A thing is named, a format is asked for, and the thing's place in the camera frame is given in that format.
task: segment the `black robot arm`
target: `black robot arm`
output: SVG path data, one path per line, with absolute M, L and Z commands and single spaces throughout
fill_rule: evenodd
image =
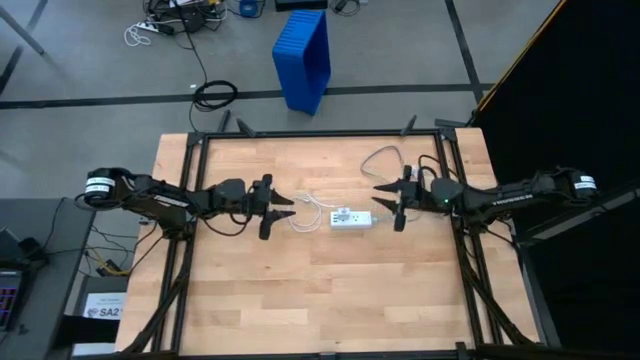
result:
M 491 224 L 516 209 L 538 203 L 558 206 L 586 206 L 597 195 L 594 179 L 580 170 L 558 168 L 551 172 L 538 172 L 531 179 L 476 189 L 451 179 L 437 178 L 431 182 L 431 191 L 419 182 L 411 181 L 411 167 L 405 166 L 402 179 L 375 189 L 399 192 L 398 201 L 373 198 L 395 213 L 394 229 L 402 231 L 406 218 L 404 209 L 416 209 L 462 216 L 467 226 Z
M 208 220 L 230 214 L 239 224 L 260 216 L 259 237 L 267 240 L 274 222 L 295 214 L 269 209 L 271 204 L 293 205 L 271 189 L 271 183 L 272 176 L 267 174 L 254 181 L 248 191 L 242 179 L 227 179 L 206 190 L 189 191 L 123 168 L 99 168 L 88 173 L 83 196 L 85 203 L 96 210 L 123 208 L 156 220 L 164 237 L 173 239 L 192 234 L 189 215 Z M 238 222 L 233 215 L 244 215 L 246 220 Z

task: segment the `blue bin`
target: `blue bin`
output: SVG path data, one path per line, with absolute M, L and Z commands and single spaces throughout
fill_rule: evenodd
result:
M 287 106 L 315 115 L 331 77 L 325 12 L 294 11 L 273 46 L 273 62 Z

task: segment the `black cable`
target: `black cable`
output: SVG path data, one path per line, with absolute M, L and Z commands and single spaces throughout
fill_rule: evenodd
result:
M 469 233 L 464 233 L 463 235 L 463 246 L 464 246 L 464 250 L 467 252 L 467 255 L 469 255 L 471 258 L 475 259 L 475 255 L 473 255 L 471 253 L 471 251 L 469 251 L 469 248 L 467 247 L 467 237 L 470 237 L 471 235 L 469 235 Z
M 178 15 L 180 16 L 180 21 L 182 22 L 182 25 L 186 28 L 186 21 L 184 19 L 184 16 L 182 14 L 182 7 L 178 5 L 178 3 L 176 2 L 176 0 L 171 0 L 175 7 L 178 9 Z M 191 124 L 191 128 L 193 129 L 194 132 L 200 132 L 198 131 L 198 129 L 194 126 L 193 124 L 193 119 L 191 118 L 191 112 L 193 111 L 193 108 L 195 107 L 196 109 L 198 109 L 201 112 L 210 112 L 210 111 L 214 111 L 214 110 L 218 110 L 220 108 L 223 108 L 229 104 L 231 104 L 237 97 L 238 97 L 238 88 L 233 85 L 232 83 L 226 81 L 226 80 L 214 80 L 214 81 L 209 81 L 209 77 L 207 75 L 207 70 L 205 69 L 203 63 L 202 63 L 202 59 L 200 58 L 200 54 L 198 54 L 198 50 L 196 50 L 196 45 L 193 43 L 193 39 L 191 39 L 191 34 L 189 34 L 189 32 L 186 32 L 187 34 L 187 39 L 189 40 L 189 44 L 191 45 L 191 50 L 193 50 L 193 53 L 196 56 L 196 59 L 198 59 L 198 64 L 200 64 L 200 68 L 202 69 L 202 73 L 204 74 L 204 84 L 202 84 L 200 87 L 198 87 L 196 89 L 196 91 L 193 94 L 193 101 L 192 104 L 189 108 L 189 123 Z M 225 99 L 217 104 L 211 104 L 207 101 L 206 99 L 206 94 L 205 94 L 205 90 L 207 90 L 210 87 L 214 87 L 214 86 L 227 86 L 231 89 L 231 96 L 228 99 Z
M 111 236 L 111 237 L 117 237 L 117 238 L 122 238 L 122 239 L 137 239 L 138 237 L 135 235 L 118 235 L 118 234 L 111 234 L 111 233 L 106 233 L 104 231 L 100 231 L 95 225 L 91 226 L 91 231 L 93 232 L 97 232 L 98 234 L 102 234 L 102 235 L 106 235 L 106 236 Z
M 345 11 L 344 8 L 349 4 L 355 4 L 355 8 L 352 10 Z M 332 0 L 329 3 L 329 8 L 333 11 L 334 14 L 338 14 L 340 16 L 351 17 L 358 12 L 360 12 L 360 1 L 359 0 Z
M 222 235 L 222 236 L 228 236 L 228 237 L 238 236 L 238 235 L 242 234 L 242 232 L 247 228 L 247 224 L 244 224 L 244 225 L 242 225 L 242 228 L 240 228 L 240 230 L 238 230 L 237 232 L 235 232 L 235 233 L 226 233 L 226 232 L 220 231 L 220 230 L 215 229 L 214 227 L 212 227 L 212 226 L 207 222 L 207 220 L 204 220 L 204 219 L 203 219 L 203 220 L 202 220 L 202 222 L 203 222 L 205 225 L 207 225 L 207 227 L 209 228 L 209 230 L 213 231 L 214 233 L 219 234 L 219 235 Z
M 66 253 L 66 252 L 83 251 L 83 250 L 91 250 L 91 249 L 103 249 L 103 250 L 111 250 L 111 251 L 123 251 L 122 249 L 108 248 L 108 247 L 105 247 L 105 246 L 87 246 L 87 247 L 78 248 L 78 249 L 68 249 L 68 250 L 54 251 L 54 252 L 47 253 L 47 255 L 57 255 L 57 254 L 62 254 L 62 253 Z
M 431 156 L 431 155 L 422 154 L 422 155 L 418 156 L 418 166 L 419 166 L 419 167 L 422 167 L 422 158 L 431 159 L 431 160 L 435 161 L 437 164 L 440 164 L 440 160 L 436 159 L 435 157 L 433 157 L 433 156 Z M 450 172 L 451 174 L 453 174 L 456 178 L 458 178 L 458 179 L 460 178 L 460 177 L 458 176 L 458 174 L 457 174 L 455 171 L 453 171 L 451 168 L 447 168 L 447 169 L 448 169 L 448 170 L 449 170 L 449 172 Z
M 508 222 L 506 222 L 504 220 L 500 220 L 500 219 L 496 219 L 496 221 L 498 221 L 499 223 L 507 225 L 507 227 L 509 228 L 509 233 L 513 234 L 513 227 L 511 227 L 511 224 L 509 224 Z
M 257 3 L 262 3 L 262 5 L 260 6 L 260 10 L 258 10 L 258 13 L 257 13 L 257 14 L 255 14 L 255 15 L 252 15 L 252 16 L 245 16 L 245 15 L 242 15 L 242 14 L 239 12 L 240 10 L 238 10 L 238 12 L 235 12 L 235 11 L 234 11 L 233 9 L 231 9 L 229 6 L 227 6 L 227 11 L 228 11 L 228 12 L 230 12 L 230 13 L 232 13 L 233 15 L 240 16 L 240 17 L 245 18 L 245 19 L 258 19 L 259 17 L 261 17 L 261 16 L 262 16 L 262 13 L 264 13 L 264 6 L 266 5 L 267 1 L 266 1 L 266 0 L 258 0 L 258 1 L 256 1 L 256 2 L 257 2 Z
M 84 259 L 87 260 L 87 268 L 89 269 L 89 273 L 91 273 L 93 271 L 93 269 L 91 268 L 91 263 L 89 262 L 89 251 L 88 250 L 84 251 Z
M 60 212 L 60 208 L 62 207 L 62 203 L 66 199 L 67 199 L 66 197 L 61 198 L 60 201 L 58 202 L 58 205 L 56 206 L 56 210 L 53 213 L 53 219 L 51 220 L 51 227 L 49 229 L 49 235 L 47 235 L 47 239 L 44 241 L 44 244 L 41 247 L 42 251 L 46 252 L 46 250 L 47 250 L 47 245 L 49 245 L 49 241 L 51 241 L 51 237 L 53 236 L 53 233 L 56 230 L 56 220 L 58 219 L 58 213 Z M 31 256 L 35 251 L 37 251 L 37 250 L 34 250 L 31 253 L 27 254 L 26 257 Z
M 245 215 L 245 217 L 246 217 L 245 221 L 237 220 L 233 216 L 233 214 L 229 214 L 229 217 L 231 218 L 231 221 L 233 221 L 233 223 L 237 224 L 237 225 L 247 225 L 249 223 L 249 221 L 251 221 L 251 215 L 248 215 L 248 216 Z
M 133 270 L 142 262 L 142 260 L 144 260 L 144 258 L 146 258 L 147 255 L 149 255 L 149 253 L 151 253 L 151 250 L 153 250 L 153 248 L 155 248 L 156 245 L 158 245 L 160 240 L 162 240 L 162 235 L 160 235 L 158 240 L 156 240 L 156 242 L 154 242 L 153 245 L 151 245 L 151 247 L 147 250 L 147 252 L 145 252 L 144 255 L 142 255 L 142 257 L 138 261 L 136 261 L 135 264 L 133 264 L 133 266 L 129 270 L 129 276 L 131 276 L 131 274 L 133 273 Z
M 156 223 L 153 224 L 153 227 L 151 228 L 151 230 L 149 230 L 148 233 L 146 233 L 143 237 L 140 238 L 140 240 L 136 242 L 136 246 L 140 245 L 143 241 L 149 238 L 149 236 L 151 236 L 151 234 L 153 234 L 156 231 L 157 227 L 158 227 L 158 222 L 156 221 Z
M 493 232 L 493 231 L 489 230 L 489 229 L 488 229 L 488 228 L 486 228 L 486 227 L 484 228 L 484 230 L 485 230 L 487 233 L 489 233 L 489 234 L 491 234 L 491 235 L 493 235 L 493 236 L 497 237 L 498 239 L 500 239 L 500 240 L 502 240 L 502 241 L 505 241 L 506 243 L 508 243 L 509 245 L 511 245 L 511 247 L 512 247 L 512 248 L 514 248 L 514 249 L 516 248 L 516 244 L 514 244 L 514 243 L 513 243 L 513 241 L 511 241 L 511 240 L 507 239 L 506 237 L 504 237 L 504 236 L 502 236 L 502 235 L 500 235 L 500 234 L 496 234 L 495 232 Z
M 106 235 L 104 235 L 103 233 L 96 231 L 98 234 L 100 234 L 102 236 L 102 238 L 104 239 L 104 241 L 108 242 L 109 244 L 115 245 L 119 248 L 121 248 L 124 251 L 124 259 L 122 259 L 122 261 L 120 262 L 120 267 L 122 267 L 122 264 L 127 261 L 127 259 L 129 258 L 129 253 L 133 253 L 133 251 L 128 250 L 126 247 L 124 247 L 121 244 L 118 244 L 117 242 L 113 241 L 113 240 L 109 240 L 109 238 L 107 238 Z

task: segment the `white label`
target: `white label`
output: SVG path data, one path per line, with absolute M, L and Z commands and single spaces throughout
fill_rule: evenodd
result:
M 92 192 L 92 191 L 109 192 L 109 187 L 106 185 L 91 185 L 91 186 L 87 186 L 87 188 L 84 189 L 85 193 Z
M 590 182 L 576 183 L 576 184 L 573 184 L 573 186 L 575 186 L 576 189 L 587 189 L 587 188 L 597 189 L 596 184 L 590 183 Z
M 182 201 L 178 201 L 175 199 L 171 199 L 165 196 L 160 196 L 160 195 L 156 195 L 153 197 L 154 199 L 158 200 L 158 201 L 162 201 L 165 204 L 170 204 L 170 205 L 175 205 L 175 206 L 180 206 L 180 207 L 187 207 L 189 206 L 189 204 L 182 202 Z
M 105 185 L 116 186 L 115 180 L 109 179 L 109 178 L 90 178 L 90 179 L 87 179 L 87 186 L 93 185 L 93 184 L 105 184 Z
M 127 293 L 97 293 L 87 295 L 82 316 L 92 319 L 120 320 Z

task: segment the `power strip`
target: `power strip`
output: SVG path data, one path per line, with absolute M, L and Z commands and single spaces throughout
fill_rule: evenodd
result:
M 334 230 L 370 229 L 373 227 L 371 211 L 351 211 L 340 208 L 329 215 L 329 224 Z

